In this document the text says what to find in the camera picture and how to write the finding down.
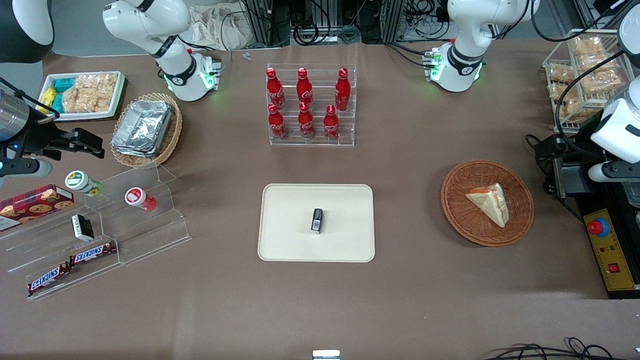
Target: red emergency stop button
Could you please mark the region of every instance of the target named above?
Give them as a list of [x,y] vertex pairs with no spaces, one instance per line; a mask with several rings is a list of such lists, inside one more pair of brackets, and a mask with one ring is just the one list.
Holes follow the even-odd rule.
[[609,264],[609,272],[620,272],[620,267],[617,263]]
[[589,234],[605,237],[609,234],[609,224],[603,218],[595,218],[587,224]]

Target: coca-cola bottle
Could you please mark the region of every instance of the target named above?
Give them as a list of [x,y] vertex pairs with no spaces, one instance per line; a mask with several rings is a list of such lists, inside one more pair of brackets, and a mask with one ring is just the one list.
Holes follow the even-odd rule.
[[309,104],[307,102],[300,103],[298,122],[300,123],[300,132],[302,133],[303,139],[311,140],[316,136],[316,130],[314,130],[314,117],[309,112]]
[[338,140],[338,115],[335,114],[335,106],[326,106],[324,116],[324,137],[329,141]]
[[339,111],[346,111],[349,106],[351,84],[349,84],[349,72],[346,68],[338,71],[338,82],[335,84],[335,107]]
[[276,104],[269,104],[269,126],[275,140],[285,140],[287,138],[287,128],[284,126],[282,114],[278,111]]
[[298,100],[300,100],[300,102],[306,102],[309,105],[309,109],[313,109],[313,89],[311,82],[307,78],[307,70],[303,67],[298,69],[298,84],[296,85],[296,90],[298,91]]
[[276,70],[273,67],[267,69],[267,91],[271,102],[276,104],[278,109],[284,108],[284,88],[276,76]]

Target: table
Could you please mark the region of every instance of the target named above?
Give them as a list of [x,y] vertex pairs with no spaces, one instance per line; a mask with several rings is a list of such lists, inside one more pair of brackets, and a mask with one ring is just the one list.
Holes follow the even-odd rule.
[[[251,51],[251,62],[235,54],[218,92],[180,103],[184,128],[166,162],[193,239],[39,302],[26,301],[24,278],[0,272],[0,357],[308,359],[311,350],[337,348],[344,359],[480,359],[515,343],[564,348],[565,336],[632,357],[638,303],[603,300],[584,226],[542,191],[523,140],[549,134],[538,69],[553,46],[494,42],[480,79],[461,94],[426,83],[420,69],[381,45]],[[338,59],[358,64],[355,148],[271,147],[266,64]],[[167,91],[150,56],[45,62],[46,74],[89,70],[122,71],[126,102]],[[113,122],[82,126],[108,148]],[[446,173],[476,158],[508,166],[531,190],[533,226],[512,246],[475,246],[440,209]],[[75,168],[96,179],[127,170],[110,154],[97,161],[65,153],[54,165],[50,178],[12,179],[0,193],[62,183]],[[368,184],[376,257],[261,261],[260,200],[270,183]]]

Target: round wicker basket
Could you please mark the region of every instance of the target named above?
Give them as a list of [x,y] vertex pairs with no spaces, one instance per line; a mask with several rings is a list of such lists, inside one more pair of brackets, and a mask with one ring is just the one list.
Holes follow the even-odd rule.
[[[142,166],[152,161],[155,161],[157,164],[162,164],[169,158],[169,156],[171,156],[171,153],[175,150],[175,146],[178,144],[178,138],[180,138],[180,132],[182,131],[182,114],[180,114],[180,108],[178,108],[178,104],[175,100],[165,94],[153,93],[142,95],[137,98],[137,100],[164,101],[167,104],[170,104],[173,108],[171,119],[169,120],[169,126],[166,129],[162,144],[160,145],[160,151],[158,152],[158,155],[153,158],[120,154],[115,151],[113,147],[111,147],[111,152],[119,163],[130,167]],[[120,117],[118,117],[118,122],[116,122],[116,127],[113,130],[114,135],[116,131],[118,131],[120,123],[122,123],[122,118],[124,118],[124,115],[131,107],[131,104],[133,104],[133,101],[127,105],[127,107],[121,112]]]
[[[509,209],[504,228],[465,196],[469,190],[499,183]],[[511,245],[522,239],[533,223],[533,199],[524,182],[494,161],[473,160],[459,164],[442,183],[440,202],[451,225],[465,238],[489,247]]]

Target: acrylic bottle rack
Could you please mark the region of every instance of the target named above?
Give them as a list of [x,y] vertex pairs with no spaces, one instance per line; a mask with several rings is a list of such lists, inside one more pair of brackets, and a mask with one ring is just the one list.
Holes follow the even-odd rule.
[[[334,146],[351,147],[356,139],[356,88],[358,84],[358,72],[356,65],[348,64],[269,64],[276,70],[278,79],[284,87],[285,107],[280,110],[284,118],[284,124],[289,136],[285,140],[277,140],[269,128],[269,142],[271,145],[302,145],[302,146]],[[304,67],[314,93],[314,107],[311,111],[314,117],[314,129],[316,136],[311,140],[305,140],[300,133],[298,124],[299,102],[296,85],[298,84],[298,69]],[[346,111],[336,111],[339,119],[339,137],[336,142],[329,142],[324,137],[324,115],[329,104],[335,105],[335,83],[338,80],[338,70],[342,67],[349,72],[351,84],[351,96]],[[267,104],[271,102],[269,93],[266,92]]]
[[[167,185],[173,179],[167,169],[151,163],[101,181],[103,191],[97,197],[75,193],[73,208],[18,226],[0,238],[0,245],[6,248],[7,271],[26,279],[20,291],[27,297],[27,284],[68,261],[70,256],[109,241],[116,243],[116,253],[78,264],[69,274],[28,297],[29,300],[43,299],[190,240],[184,217],[173,207]],[[156,198],[153,211],[126,204],[124,194],[134,186]],[[71,216],[75,214],[91,220],[94,241],[85,242],[74,236]]]

